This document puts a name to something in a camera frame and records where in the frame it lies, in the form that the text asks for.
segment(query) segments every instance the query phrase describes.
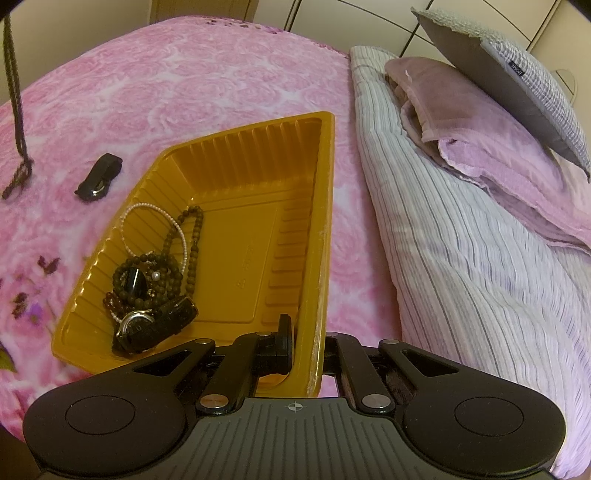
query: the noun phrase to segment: pink towel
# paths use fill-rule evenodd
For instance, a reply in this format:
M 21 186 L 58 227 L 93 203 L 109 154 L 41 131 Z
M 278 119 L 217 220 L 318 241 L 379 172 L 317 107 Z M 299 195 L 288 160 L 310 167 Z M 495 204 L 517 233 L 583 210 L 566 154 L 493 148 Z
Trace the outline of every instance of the pink towel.
M 477 184 L 551 245 L 591 252 L 591 186 L 455 68 L 390 60 L 386 72 L 409 137 L 433 160 Z

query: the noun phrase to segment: rose pattern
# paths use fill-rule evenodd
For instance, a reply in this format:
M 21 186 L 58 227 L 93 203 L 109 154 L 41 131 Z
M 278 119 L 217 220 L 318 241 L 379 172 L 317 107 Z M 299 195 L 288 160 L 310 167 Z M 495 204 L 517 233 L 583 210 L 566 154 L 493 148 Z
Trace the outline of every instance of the rose pattern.
M 52 356 L 51 335 L 118 207 L 163 149 L 216 131 L 318 110 L 335 115 L 327 330 L 367 345 L 397 335 L 345 54 L 262 25 L 175 18 L 55 69 L 22 99 L 34 177 L 0 203 L 0 422 L 12 434 L 22 438 L 37 397 L 87 375 Z M 0 149 L 6 185 L 20 162 L 8 103 Z M 124 159 L 122 172 L 104 199 L 82 204 L 73 192 L 107 151 Z

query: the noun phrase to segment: yellow tray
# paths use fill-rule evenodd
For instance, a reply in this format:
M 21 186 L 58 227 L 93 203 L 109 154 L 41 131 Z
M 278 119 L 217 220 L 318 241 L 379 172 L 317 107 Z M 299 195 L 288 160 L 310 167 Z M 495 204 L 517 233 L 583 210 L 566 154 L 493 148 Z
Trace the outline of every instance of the yellow tray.
M 153 203 L 173 217 L 204 210 L 194 302 L 199 315 L 179 335 L 134 359 L 194 338 L 227 345 L 274 330 L 288 313 L 296 333 L 294 366 L 270 375 L 257 395 L 311 397 L 322 377 L 329 281 L 335 120 L 317 112 L 235 128 L 165 150 L 136 185 L 86 263 L 53 337 L 56 357 L 91 373 L 128 362 L 111 351 L 113 321 L 102 306 L 115 268 L 125 261 L 119 217 Z M 128 246 L 160 250 L 169 229 L 151 209 L 134 209 Z M 183 226 L 190 238 L 193 222 Z M 171 253 L 182 258 L 181 242 Z

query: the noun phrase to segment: crosshair marking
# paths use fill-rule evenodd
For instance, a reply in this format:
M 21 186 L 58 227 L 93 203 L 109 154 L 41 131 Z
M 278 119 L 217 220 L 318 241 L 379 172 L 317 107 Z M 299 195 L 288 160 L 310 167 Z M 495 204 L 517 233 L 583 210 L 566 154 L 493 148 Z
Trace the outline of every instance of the crosshair marking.
M 301 403 L 298 402 L 293 402 L 290 403 L 287 408 L 289 408 L 291 411 L 300 411 L 302 408 L 305 408 L 305 406 L 303 406 Z

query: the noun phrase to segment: pillow label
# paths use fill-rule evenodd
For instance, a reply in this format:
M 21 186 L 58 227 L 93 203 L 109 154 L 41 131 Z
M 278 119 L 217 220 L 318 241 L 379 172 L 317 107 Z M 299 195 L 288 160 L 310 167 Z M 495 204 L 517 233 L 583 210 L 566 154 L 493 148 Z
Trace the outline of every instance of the pillow label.
M 517 65 L 513 60 L 509 62 L 509 67 L 511 67 L 514 70 L 514 72 L 520 77 L 522 77 L 525 73 L 525 70 L 519 67 L 519 65 Z

